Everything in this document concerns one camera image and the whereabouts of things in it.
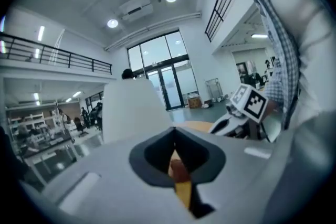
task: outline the gray floor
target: gray floor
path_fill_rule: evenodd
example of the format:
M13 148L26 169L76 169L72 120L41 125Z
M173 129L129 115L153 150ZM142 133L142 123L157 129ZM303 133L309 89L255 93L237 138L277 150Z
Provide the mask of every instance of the gray floor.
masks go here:
M215 122L225 113L225 103L216 103L209 109L183 108L169 111L169 115L172 121L175 123L182 123L185 121ZM79 155L86 156L90 154L95 148L99 147L99 145L100 143L98 138L92 137L87 139L81 145L75 145L75 148ZM73 155L72 157L73 159L70 159L65 150L59 150L57 151L56 156L45 160L45 163L50 168L51 173L48 173L42 162L37 163L36 168L39 170L42 177L48 182L75 162L75 157ZM43 185L39 182L31 170L26 173L25 179L38 191L43 189Z

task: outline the glass door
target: glass door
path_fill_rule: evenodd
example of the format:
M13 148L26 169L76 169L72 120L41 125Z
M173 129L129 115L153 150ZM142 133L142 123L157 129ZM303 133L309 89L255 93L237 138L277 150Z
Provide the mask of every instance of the glass door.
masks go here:
M178 84L175 68L172 65L157 68L148 72L147 75L167 110L184 106L180 85Z

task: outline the white table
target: white table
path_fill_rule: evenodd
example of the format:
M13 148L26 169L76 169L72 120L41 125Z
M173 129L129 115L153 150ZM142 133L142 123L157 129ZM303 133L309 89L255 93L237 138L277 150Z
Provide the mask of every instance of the white table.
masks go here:
M44 178L42 177L42 175L39 173L39 171L37 170L35 164L34 164L34 160L37 158L40 158L42 160L42 163L44 165L44 167L46 168L46 170L50 173L50 169L49 167L46 165L46 163L43 160L43 155L46 155L48 153L52 153L55 152L56 150L59 150L63 147L66 148L66 151L69 155L69 157L71 158L71 155L67 149L67 146L71 147L71 150L73 152L73 154L75 155L76 159L79 159L80 156L78 155L71 139L65 140L63 142L60 142L58 144L56 144L55 146L50 146L49 148L45 149L45 150L41 150L40 152L37 152L36 154L30 156L30 157L24 157L24 160L26 162L26 164L31 167L31 169L33 170L34 174L36 175L36 177L38 178L38 180L40 180L40 182L46 186L47 182L44 180Z

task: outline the chair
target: chair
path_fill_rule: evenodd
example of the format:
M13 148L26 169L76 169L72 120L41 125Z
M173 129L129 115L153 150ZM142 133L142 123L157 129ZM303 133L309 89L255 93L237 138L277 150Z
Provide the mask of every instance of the chair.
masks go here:
M78 132L81 132L78 137L81 137L81 136L84 136L85 134L88 134L88 132L85 132L84 131L84 127L82 125L82 123L80 122L80 119L79 118L74 118L74 124L76 125L76 129Z
M173 126L152 82L142 79L105 86L102 121L105 144L146 133L156 135Z

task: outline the black railing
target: black railing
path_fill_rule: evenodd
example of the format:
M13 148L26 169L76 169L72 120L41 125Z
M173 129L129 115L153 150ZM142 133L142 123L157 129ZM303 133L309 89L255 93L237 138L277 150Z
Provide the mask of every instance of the black railing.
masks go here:
M213 40L219 27L223 23L231 2L232 0L216 0L214 9L210 16L210 20L205 29L205 34L210 42Z
M0 59L112 74L112 64L0 32Z

